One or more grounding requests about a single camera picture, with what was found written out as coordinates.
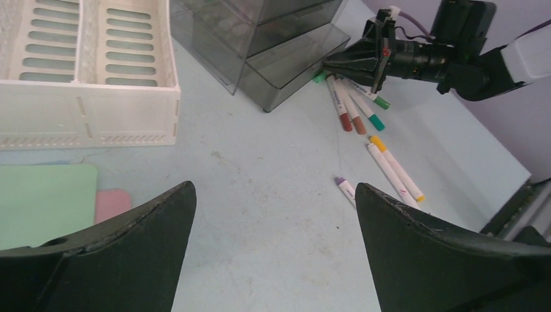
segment pink pad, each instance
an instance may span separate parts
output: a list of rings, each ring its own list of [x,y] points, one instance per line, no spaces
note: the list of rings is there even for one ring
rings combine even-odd
[[[132,209],[132,199],[125,190],[100,190],[96,194],[94,224],[111,219]]]

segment white table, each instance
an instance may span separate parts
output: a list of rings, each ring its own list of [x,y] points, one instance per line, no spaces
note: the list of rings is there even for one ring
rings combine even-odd
[[[350,0],[337,25],[354,42],[371,16]],[[397,196],[367,138],[341,129],[325,84],[265,114],[175,48],[175,146],[2,152],[0,164],[94,164],[99,188],[128,190],[134,205],[191,180],[198,208],[173,311],[379,311],[356,212],[333,182],[344,176]],[[422,210],[478,231],[527,180],[434,84],[389,79],[382,95],[392,107],[377,111],[387,126],[380,137],[425,192]]]

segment green board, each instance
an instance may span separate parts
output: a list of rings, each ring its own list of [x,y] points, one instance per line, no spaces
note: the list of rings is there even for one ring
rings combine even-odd
[[[0,166],[0,250],[36,247],[94,225],[89,164]]]

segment marker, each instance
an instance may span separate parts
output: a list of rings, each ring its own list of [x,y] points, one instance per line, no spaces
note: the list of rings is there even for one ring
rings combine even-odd
[[[350,85],[352,85],[356,90],[360,91],[363,95],[365,95],[368,99],[372,100],[375,104],[379,105],[382,109],[387,110],[391,107],[391,104],[382,97],[378,96],[375,93],[371,93],[368,89],[366,89],[361,84],[357,84],[353,82],[352,80],[348,79],[348,82]]]
[[[327,79],[327,75],[328,75],[328,72],[322,71],[316,77],[314,77],[313,80],[314,80],[315,83],[321,83],[322,81]]]
[[[375,161],[379,164],[379,167],[381,167],[381,170],[383,170],[385,176],[387,176],[387,179],[389,179],[394,189],[396,189],[404,204],[413,208],[420,209],[417,205],[417,202],[407,191],[406,187],[404,186],[402,181],[400,181],[400,178],[398,177],[396,172],[394,172],[391,165],[389,164],[385,156],[383,156],[379,148],[375,144],[371,143],[367,146],[367,149],[369,150],[371,156],[373,156]]]
[[[354,209],[356,209],[356,190],[343,177],[336,177],[335,182],[339,186],[340,190],[344,193],[346,198],[350,200],[350,203],[354,206]]]
[[[375,144],[377,148],[381,151],[385,159],[389,162],[390,166],[396,172],[400,180],[404,183],[405,187],[409,190],[413,198],[417,202],[422,202],[425,200],[425,195],[421,192],[421,190],[415,185],[409,174],[400,166],[400,163],[394,158],[394,156],[391,154],[391,151],[387,149],[383,141],[376,135],[369,138],[369,141],[371,143]]]
[[[362,111],[365,116],[367,116],[367,119],[371,122],[371,124],[377,129],[377,131],[382,131],[385,129],[385,125],[383,122],[375,115],[375,113],[371,110],[369,105],[367,105],[367,102],[363,99],[363,96],[358,93],[358,91],[350,86],[350,83],[346,83],[348,95],[356,102],[356,105],[360,108],[360,111]]]
[[[363,121],[360,117],[360,114],[358,114],[358,111],[356,110],[356,106],[354,106],[354,102],[348,95],[348,91],[346,89],[346,86],[344,85],[344,82],[340,79],[336,79],[336,82],[337,82],[336,83],[337,92],[339,92],[339,94],[342,94],[342,102],[344,102],[344,106],[346,107],[346,110],[348,111],[350,118],[352,118],[352,123],[356,128],[356,132],[358,132],[359,135],[366,134],[367,130],[363,125]]]
[[[327,78],[327,87],[329,88],[329,93],[331,94],[333,103],[337,108],[337,112],[339,113],[339,118],[340,118],[340,122],[342,123],[342,128],[346,132],[352,131],[352,124],[350,123],[350,117],[348,116],[348,111],[346,110],[346,107],[344,106],[344,103],[341,100],[342,96],[340,96],[340,94],[337,92],[337,81],[335,80],[334,76],[329,76]]]

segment teal marker cap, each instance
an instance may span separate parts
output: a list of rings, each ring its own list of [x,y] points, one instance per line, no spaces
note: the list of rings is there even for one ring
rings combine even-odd
[[[327,79],[328,74],[329,74],[328,72],[322,71],[316,77],[314,77],[314,82],[315,83],[321,83],[322,81],[325,81]]]
[[[375,129],[377,129],[377,131],[382,131],[385,129],[385,125],[383,125],[383,122],[379,119],[379,117],[377,117],[377,115],[373,114],[368,119],[373,124]]]
[[[375,100],[373,100],[373,102],[375,104],[379,105],[384,110],[387,110],[391,107],[391,104],[389,102],[385,101],[385,99],[383,99],[380,96],[377,96],[377,98]]]

